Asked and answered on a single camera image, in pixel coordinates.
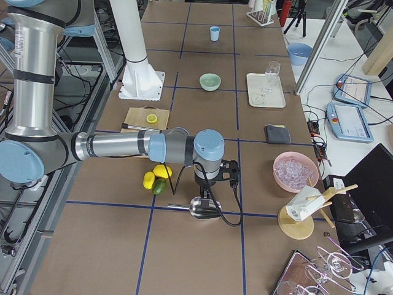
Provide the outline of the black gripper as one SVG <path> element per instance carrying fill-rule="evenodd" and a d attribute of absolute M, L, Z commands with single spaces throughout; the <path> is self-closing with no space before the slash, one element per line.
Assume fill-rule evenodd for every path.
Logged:
<path fill-rule="evenodd" d="M 209 209 L 210 198 L 208 189 L 215 185 L 216 182 L 228 181 L 232 189 L 238 188 L 239 166 L 237 161 L 222 159 L 221 163 L 212 172 L 206 170 L 208 165 L 205 163 L 194 161 L 193 164 L 195 167 L 194 179 L 200 187 L 200 207 L 203 210 Z"/>

